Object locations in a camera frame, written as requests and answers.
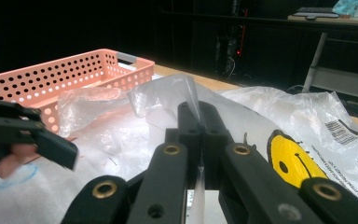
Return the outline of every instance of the yellow smiley face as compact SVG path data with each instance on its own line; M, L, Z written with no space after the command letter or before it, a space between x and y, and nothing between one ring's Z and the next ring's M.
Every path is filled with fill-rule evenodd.
M268 162L287 183L300 188L304 179L327 178L324 171L289 135L276 130L268 140Z

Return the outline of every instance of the barcode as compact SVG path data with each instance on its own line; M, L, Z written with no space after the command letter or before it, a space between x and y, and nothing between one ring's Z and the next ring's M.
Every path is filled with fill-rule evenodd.
M342 146L347 145L357 139L357 135L350 130L341 120L334 120L325 124L333 135L334 140Z

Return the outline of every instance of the human hand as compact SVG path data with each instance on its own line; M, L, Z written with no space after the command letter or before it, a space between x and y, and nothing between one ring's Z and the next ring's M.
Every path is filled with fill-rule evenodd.
M13 144L11 146L11 154L0 160L0 177L9 177L21 165L38 157L35 145Z

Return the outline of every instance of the table surface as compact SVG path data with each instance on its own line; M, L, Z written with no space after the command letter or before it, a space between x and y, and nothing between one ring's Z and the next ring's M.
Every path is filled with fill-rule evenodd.
M232 84L229 84L226 82L203 77L200 75L191 74L188 72L172 69L172 68L157 65L157 64L155 64L155 66L154 66L154 72L161 76L169 76L169 75L174 75L174 74L186 74L186 75L192 76L194 78L195 82L199 83L200 85L202 85L208 89L214 90L214 91L233 90L233 89L240 88L239 86L232 85ZM358 124L358 118L352 117L352 119L354 122L356 122Z

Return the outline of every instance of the perforated basket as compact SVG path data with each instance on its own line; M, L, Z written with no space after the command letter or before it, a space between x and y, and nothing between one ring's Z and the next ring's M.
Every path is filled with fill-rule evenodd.
M146 59L97 49L0 74L0 100L41 109L46 128L57 133L61 92L96 86L128 91L151 80L153 67Z

